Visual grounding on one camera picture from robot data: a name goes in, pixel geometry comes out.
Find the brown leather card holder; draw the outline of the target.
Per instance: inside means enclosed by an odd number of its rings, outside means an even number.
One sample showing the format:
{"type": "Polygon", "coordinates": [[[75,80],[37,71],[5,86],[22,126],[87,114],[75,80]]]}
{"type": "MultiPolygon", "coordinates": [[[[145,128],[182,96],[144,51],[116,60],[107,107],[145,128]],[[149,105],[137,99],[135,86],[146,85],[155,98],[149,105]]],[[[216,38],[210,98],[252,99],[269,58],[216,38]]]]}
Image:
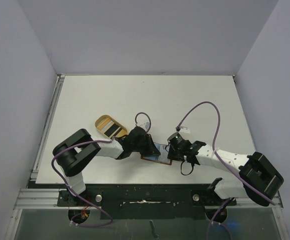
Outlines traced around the brown leather card holder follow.
{"type": "Polygon", "coordinates": [[[168,153],[163,153],[160,156],[141,156],[142,160],[151,161],[158,164],[172,165],[172,160],[167,158],[168,153]]]}

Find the beige oval tray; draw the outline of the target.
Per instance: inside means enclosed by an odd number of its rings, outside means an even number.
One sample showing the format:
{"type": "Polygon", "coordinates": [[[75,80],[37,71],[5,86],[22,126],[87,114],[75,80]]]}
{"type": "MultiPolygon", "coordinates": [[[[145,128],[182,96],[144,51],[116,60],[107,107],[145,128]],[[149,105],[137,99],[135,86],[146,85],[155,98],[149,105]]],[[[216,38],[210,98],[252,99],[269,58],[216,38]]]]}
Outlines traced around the beige oval tray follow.
{"type": "Polygon", "coordinates": [[[103,136],[113,139],[128,135],[128,130],[109,115],[102,115],[95,121],[95,127],[103,136]]]}

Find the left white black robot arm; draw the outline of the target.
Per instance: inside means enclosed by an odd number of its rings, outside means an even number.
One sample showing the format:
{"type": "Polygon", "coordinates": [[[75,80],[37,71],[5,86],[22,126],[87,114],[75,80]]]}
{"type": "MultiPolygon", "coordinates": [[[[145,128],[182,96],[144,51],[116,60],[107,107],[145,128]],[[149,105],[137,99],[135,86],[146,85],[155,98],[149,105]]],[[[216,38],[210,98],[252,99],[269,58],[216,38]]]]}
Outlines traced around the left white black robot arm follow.
{"type": "Polygon", "coordinates": [[[69,200],[79,206],[87,198],[82,171],[91,160],[94,157],[121,160],[132,153],[140,153],[142,157],[161,155],[151,135],[140,126],[136,126],[129,134],[99,140],[94,140],[86,129],[81,128],[53,149],[51,164],[64,180],[70,192],[69,200]]]}

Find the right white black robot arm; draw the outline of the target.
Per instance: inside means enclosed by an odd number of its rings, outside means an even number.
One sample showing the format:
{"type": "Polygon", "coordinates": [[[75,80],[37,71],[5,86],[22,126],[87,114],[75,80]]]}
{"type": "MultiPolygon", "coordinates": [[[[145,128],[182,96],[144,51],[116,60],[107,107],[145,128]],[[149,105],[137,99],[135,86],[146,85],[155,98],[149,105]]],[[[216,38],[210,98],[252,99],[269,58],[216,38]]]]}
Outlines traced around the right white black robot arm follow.
{"type": "Polygon", "coordinates": [[[284,179],[264,154],[238,154],[215,149],[202,141],[190,142],[179,132],[172,134],[167,142],[168,157],[172,160],[188,162],[192,166],[213,167],[229,172],[239,180],[217,181],[207,192],[210,203],[217,205],[225,199],[249,198],[263,207],[275,204],[273,198],[284,179]]]}

